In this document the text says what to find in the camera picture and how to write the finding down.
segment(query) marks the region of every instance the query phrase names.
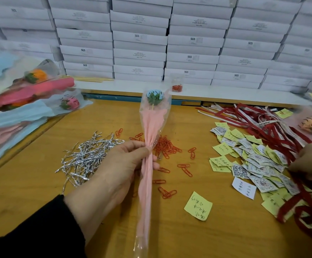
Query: wooden table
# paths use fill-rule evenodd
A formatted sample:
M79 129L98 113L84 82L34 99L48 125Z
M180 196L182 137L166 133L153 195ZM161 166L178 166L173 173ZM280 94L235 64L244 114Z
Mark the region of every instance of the wooden table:
M54 173L64 156L62 150L89 139L95 131L110 134L123 128L121 138L142 131L140 104L97 100L91 106L65 116L22 152L0 168L0 236L14 229L38 208L62 192L65 176ZM218 154L216 136L209 130L214 119L193 107L172 106L162 132L183 153L163 158L171 173L154 171L154 179L165 179L172 199L162 199L153 186L149 257L312 257L312 239L291 219L284 225L262 206L260 193L251 200L232 188L231 173L214 173L209 157ZM197 147L196 159L187 150ZM177 168L191 164L190 178ZM137 188L131 188L121 206L101 225L86 247L88 257L132 257L137 222ZM66 193L73 190L68 185ZM192 192L213 203L207 221L199 221L184 206ZM69 240L69 248L74 244Z

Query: wooden tabletop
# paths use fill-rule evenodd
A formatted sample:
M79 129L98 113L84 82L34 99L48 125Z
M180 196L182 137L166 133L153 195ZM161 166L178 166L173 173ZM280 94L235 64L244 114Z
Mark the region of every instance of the wooden tabletop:
M66 115L2 166L0 236L62 192L65 176L54 173L64 156L62 150L88 140L95 131L108 135L123 128L121 138L126 140L142 132L139 106L97 100ZM149 257L312 257L312 239L298 229L293 218L280 224L261 206L259 191L251 200L233 189L231 173L212 171L209 157L218 156L212 149L218 144L210 132L214 126L214 119L199 114L194 107L171 108L162 134L183 153L163 158L161 166L171 173L154 171L153 179L165 179L164 188L178 193L162 199L153 186ZM190 160L187 152L192 147L197 147L195 160ZM181 163L191 164L192 178L176 167ZM134 187L99 227L86 247L88 257L133 256L138 198L132 195L137 183ZM73 186L68 184L66 193L71 190ZM206 221L184 210L193 191L213 203Z

